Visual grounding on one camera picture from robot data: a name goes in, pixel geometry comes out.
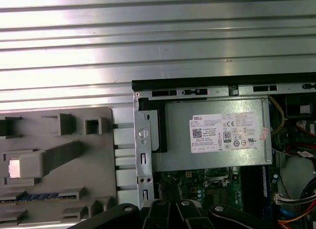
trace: orange wire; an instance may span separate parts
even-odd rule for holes
[[[307,214],[309,214],[311,212],[311,210],[314,208],[315,205],[316,205],[316,201],[313,201],[310,204],[310,206],[304,211],[304,213],[301,214],[300,216],[298,216],[296,218],[289,219],[289,220],[278,220],[278,223],[279,224],[287,224],[287,223],[290,223],[290,222],[294,222],[294,221],[306,216]]]

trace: wire connector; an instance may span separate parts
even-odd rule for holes
[[[275,193],[273,196],[273,201],[276,203],[276,205],[281,205],[283,202],[279,201],[279,196],[282,197],[281,193]]]

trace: green circuit board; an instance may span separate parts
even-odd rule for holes
[[[168,171],[155,173],[156,189],[161,184],[176,182],[183,199],[199,201],[204,209],[216,203],[228,204],[242,211],[241,179],[239,169],[225,186],[220,182],[208,180],[228,174],[229,168],[213,168],[187,171]]]

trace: motherboard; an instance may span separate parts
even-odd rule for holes
[[[204,209],[216,203],[242,210],[241,179],[238,167],[156,172],[156,197],[167,185],[177,186],[182,199],[199,201]]]

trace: black plastic frame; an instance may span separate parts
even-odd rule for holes
[[[296,74],[269,74],[269,75],[242,75],[242,76],[216,76],[169,78],[152,80],[134,80],[132,89],[135,92],[152,91],[172,88],[207,87],[222,85],[258,85],[278,83],[316,82],[316,73]]]

